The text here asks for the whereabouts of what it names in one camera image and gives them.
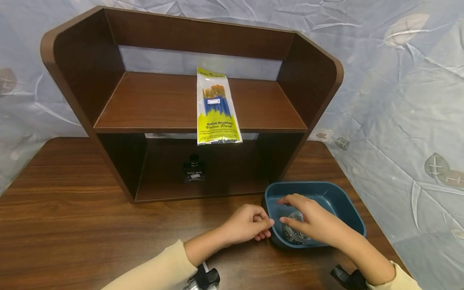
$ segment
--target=small clear container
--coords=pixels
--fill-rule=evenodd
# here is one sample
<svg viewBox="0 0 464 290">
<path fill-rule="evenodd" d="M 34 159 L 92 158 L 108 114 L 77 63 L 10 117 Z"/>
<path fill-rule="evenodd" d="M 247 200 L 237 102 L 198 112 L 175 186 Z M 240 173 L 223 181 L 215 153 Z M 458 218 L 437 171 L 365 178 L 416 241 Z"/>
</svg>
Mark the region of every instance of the small clear container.
<svg viewBox="0 0 464 290">
<path fill-rule="evenodd" d="M 300 222 L 304 221 L 303 214 L 298 211 L 292 212 L 288 217 Z M 287 242 L 293 245 L 303 245 L 311 240 L 311 238 L 308 238 L 308 236 L 306 236 L 302 232 L 299 232 L 285 224 L 282 224 L 282 233 L 284 234 L 284 237 L 287 240 Z"/>
</svg>

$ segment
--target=perfume bottle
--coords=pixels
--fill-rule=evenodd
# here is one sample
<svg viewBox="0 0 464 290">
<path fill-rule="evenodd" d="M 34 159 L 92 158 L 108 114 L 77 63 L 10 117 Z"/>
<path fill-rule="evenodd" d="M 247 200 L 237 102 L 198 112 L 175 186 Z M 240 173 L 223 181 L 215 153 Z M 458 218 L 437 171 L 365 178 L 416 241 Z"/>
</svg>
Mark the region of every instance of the perfume bottle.
<svg viewBox="0 0 464 290">
<path fill-rule="evenodd" d="M 184 182 L 205 181 L 205 163 L 197 154 L 190 155 L 190 161 L 184 162 Z"/>
</svg>

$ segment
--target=wooden table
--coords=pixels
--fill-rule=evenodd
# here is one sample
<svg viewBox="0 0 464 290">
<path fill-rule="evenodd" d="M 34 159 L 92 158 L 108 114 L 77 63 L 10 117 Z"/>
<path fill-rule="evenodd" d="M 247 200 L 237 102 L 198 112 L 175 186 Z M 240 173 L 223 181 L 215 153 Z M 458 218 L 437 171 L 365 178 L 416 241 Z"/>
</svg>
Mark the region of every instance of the wooden table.
<svg viewBox="0 0 464 290">
<path fill-rule="evenodd" d="M 288 180 L 327 180 L 350 196 L 367 237 L 403 264 L 327 148 L 307 142 Z M 50 140 L 0 198 L 0 289 L 95 289 L 160 253 L 219 226 L 262 195 L 133 205 L 87 138 Z M 336 264 L 354 266 L 338 250 L 282 251 L 250 241 L 207 261 L 221 290 L 342 289 Z"/>
</svg>

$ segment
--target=light blue fabric backdrop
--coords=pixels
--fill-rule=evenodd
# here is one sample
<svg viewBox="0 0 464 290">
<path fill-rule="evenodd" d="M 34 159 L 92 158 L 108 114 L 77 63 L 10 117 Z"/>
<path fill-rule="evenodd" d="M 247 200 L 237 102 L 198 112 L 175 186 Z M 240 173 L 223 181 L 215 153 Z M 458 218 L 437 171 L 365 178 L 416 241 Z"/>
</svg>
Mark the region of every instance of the light blue fabric backdrop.
<svg viewBox="0 0 464 290">
<path fill-rule="evenodd" d="M 44 141 L 85 136 L 39 44 L 46 31 L 95 5 L 299 30 L 340 59 L 343 84 L 310 139 L 327 144 L 424 290 L 462 289 L 464 1 L 0 1 L 0 192 Z M 275 79 L 280 66 L 121 51 L 133 71 L 194 74 L 199 65 Z"/>
</svg>

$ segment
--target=cream sweater sleeve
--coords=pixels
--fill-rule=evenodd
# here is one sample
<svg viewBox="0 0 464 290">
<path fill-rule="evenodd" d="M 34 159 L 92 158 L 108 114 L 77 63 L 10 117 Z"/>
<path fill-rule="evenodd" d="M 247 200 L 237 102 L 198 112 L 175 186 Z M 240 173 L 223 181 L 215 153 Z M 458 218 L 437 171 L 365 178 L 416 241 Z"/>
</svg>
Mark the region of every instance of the cream sweater sleeve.
<svg viewBox="0 0 464 290">
<path fill-rule="evenodd" d="M 395 266 L 396 276 L 392 281 L 378 286 L 367 284 L 371 290 L 420 290 L 416 280 L 412 279 L 403 269 L 396 263 L 392 262 Z"/>
<path fill-rule="evenodd" d="M 182 290 L 195 274 L 184 243 L 178 240 L 161 254 L 123 274 L 102 290 Z"/>
</svg>

